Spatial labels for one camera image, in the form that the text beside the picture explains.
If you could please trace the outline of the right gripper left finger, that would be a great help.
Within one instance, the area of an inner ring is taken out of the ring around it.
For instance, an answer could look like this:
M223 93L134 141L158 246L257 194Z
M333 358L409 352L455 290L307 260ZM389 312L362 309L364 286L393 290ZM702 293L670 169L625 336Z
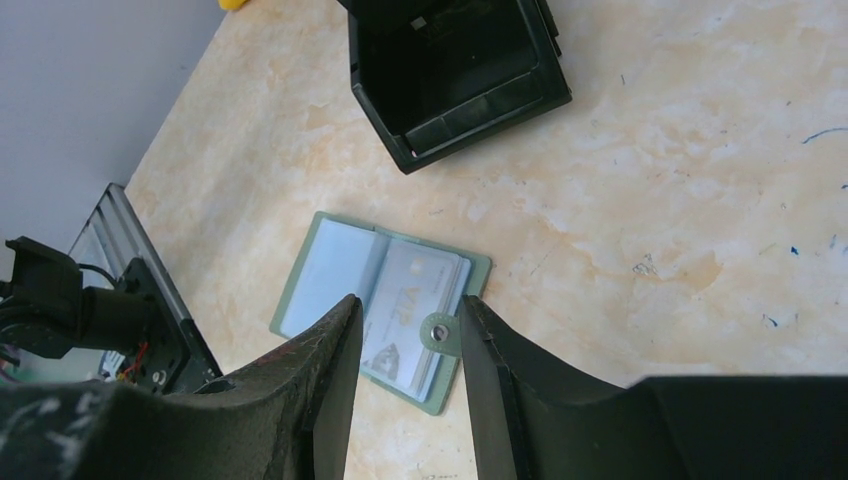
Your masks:
M5 479L340 479L363 338L348 295L190 394L119 382L5 385Z

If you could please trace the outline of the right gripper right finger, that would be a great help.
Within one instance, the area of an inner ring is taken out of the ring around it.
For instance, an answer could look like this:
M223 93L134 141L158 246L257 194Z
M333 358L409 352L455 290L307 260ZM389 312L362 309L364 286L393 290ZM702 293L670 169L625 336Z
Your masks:
M659 376L619 387L476 296L461 353L482 479L843 479L843 376Z

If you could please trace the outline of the green card holder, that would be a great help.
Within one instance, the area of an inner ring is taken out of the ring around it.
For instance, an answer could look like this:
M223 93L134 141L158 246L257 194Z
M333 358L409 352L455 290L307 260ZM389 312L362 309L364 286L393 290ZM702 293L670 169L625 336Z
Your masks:
M491 269L486 255L318 211L269 329L292 339L356 296L364 310L360 373L439 415L459 364L461 300L483 293Z

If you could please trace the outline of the black plastic box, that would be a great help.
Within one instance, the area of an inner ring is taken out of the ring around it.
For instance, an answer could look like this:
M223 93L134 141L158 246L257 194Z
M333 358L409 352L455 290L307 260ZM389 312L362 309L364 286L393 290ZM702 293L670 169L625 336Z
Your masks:
M345 1L351 90L411 174L565 105L545 1Z

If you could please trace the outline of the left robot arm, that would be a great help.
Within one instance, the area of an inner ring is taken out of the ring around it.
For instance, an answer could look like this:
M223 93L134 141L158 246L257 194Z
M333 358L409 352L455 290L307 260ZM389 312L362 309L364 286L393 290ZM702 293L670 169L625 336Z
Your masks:
M149 338L159 308L150 294L85 286L88 265L21 236L11 278L1 282L1 344L47 359L74 348L138 352Z

